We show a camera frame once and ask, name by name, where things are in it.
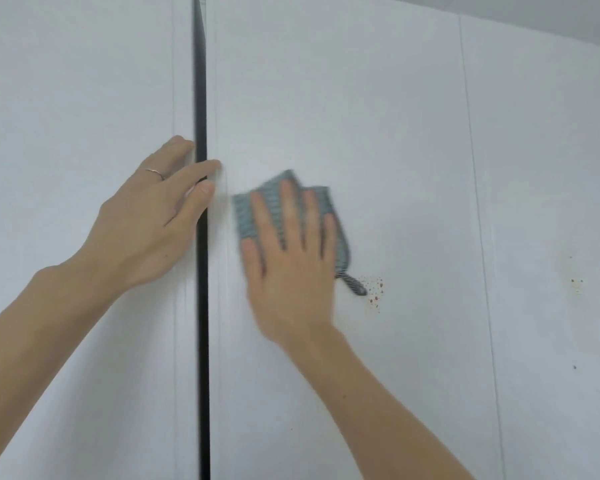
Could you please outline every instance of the ceiling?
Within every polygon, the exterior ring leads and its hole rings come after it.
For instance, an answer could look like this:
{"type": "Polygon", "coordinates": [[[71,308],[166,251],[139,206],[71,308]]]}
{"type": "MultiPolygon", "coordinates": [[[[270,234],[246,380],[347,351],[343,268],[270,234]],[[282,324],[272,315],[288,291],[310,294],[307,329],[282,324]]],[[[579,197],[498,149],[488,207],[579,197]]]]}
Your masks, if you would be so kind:
{"type": "Polygon", "coordinates": [[[600,45],[600,0],[403,0],[600,45]]]}

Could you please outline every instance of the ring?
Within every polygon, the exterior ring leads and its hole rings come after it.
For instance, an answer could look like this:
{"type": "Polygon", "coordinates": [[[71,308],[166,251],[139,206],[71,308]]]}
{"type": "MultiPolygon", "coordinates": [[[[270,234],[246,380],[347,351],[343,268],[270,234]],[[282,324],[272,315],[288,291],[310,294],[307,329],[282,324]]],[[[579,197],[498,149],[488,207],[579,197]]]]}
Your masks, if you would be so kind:
{"type": "Polygon", "coordinates": [[[147,170],[147,171],[152,171],[152,172],[154,172],[154,173],[157,173],[158,175],[160,175],[160,178],[162,179],[162,181],[164,181],[164,175],[163,175],[163,174],[161,174],[161,173],[160,173],[158,170],[154,170],[154,169],[152,169],[152,168],[145,168],[145,170],[147,170]]]}

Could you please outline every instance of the person's right arm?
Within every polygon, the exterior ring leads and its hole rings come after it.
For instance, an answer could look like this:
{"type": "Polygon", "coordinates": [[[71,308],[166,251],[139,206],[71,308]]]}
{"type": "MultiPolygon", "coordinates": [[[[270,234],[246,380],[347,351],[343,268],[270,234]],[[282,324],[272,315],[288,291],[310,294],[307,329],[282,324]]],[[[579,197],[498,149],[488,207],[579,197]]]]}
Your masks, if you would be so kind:
{"type": "Polygon", "coordinates": [[[304,194],[304,242],[289,182],[281,184],[286,249],[259,194],[252,195],[265,269],[253,240],[242,242],[249,301],[263,334],[278,343],[336,421],[366,480],[469,480],[473,477],[385,389],[332,324],[336,223],[304,194]]]}

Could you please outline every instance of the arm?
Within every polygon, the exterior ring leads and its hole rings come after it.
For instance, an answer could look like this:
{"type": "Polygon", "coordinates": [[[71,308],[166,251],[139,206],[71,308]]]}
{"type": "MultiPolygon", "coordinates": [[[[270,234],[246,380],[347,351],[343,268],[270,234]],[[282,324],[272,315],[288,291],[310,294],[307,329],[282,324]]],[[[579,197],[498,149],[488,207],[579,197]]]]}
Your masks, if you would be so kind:
{"type": "Polygon", "coordinates": [[[71,259],[36,273],[0,314],[0,454],[75,348],[129,288],[166,273],[188,248],[214,186],[216,161],[186,166],[176,136],[149,156],[100,210],[71,259]],[[178,209],[188,190],[194,190],[178,209]]]}
{"type": "Polygon", "coordinates": [[[262,243],[247,239],[242,254],[249,300],[266,337],[277,342],[327,406],[364,478],[470,480],[472,476],[424,425],[394,398],[332,325],[336,223],[320,218],[315,195],[304,193],[304,244],[293,190],[280,186],[287,249],[278,242],[262,197],[252,207],[262,243]]]}

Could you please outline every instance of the forearm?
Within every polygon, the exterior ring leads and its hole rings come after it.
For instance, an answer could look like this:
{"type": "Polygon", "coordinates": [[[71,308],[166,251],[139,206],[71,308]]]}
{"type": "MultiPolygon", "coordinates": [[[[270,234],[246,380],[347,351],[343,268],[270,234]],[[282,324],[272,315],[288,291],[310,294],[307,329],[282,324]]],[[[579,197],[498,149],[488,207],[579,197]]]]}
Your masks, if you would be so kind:
{"type": "Polygon", "coordinates": [[[369,372],[336,329],[286,350],[333,416],[364,478],[472,476],[369,372]]]}
{"type": "Polygon", "coordinates": [[[96,279],[73,263],[44,269],[0,314],[0,454],[115,300],[96,279]]]}

